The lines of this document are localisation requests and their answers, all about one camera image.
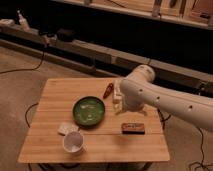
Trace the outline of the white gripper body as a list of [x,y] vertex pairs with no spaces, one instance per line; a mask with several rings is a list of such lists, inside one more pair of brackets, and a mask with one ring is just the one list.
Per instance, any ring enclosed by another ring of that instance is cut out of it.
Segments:
[[125,112],[139,112],[143,111],[145,104],[143,102],[134,101],[133,99],[122,99],[115,103],[115,114],[119,115]]

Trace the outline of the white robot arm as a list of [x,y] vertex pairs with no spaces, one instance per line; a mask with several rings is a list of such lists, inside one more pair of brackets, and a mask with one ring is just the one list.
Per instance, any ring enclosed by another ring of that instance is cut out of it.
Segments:
[[139,65],[120,80],[126,110],[139,111],[148,104],[213,132],[213,98],[157,86],[154,79],[155,71],[150,66]]

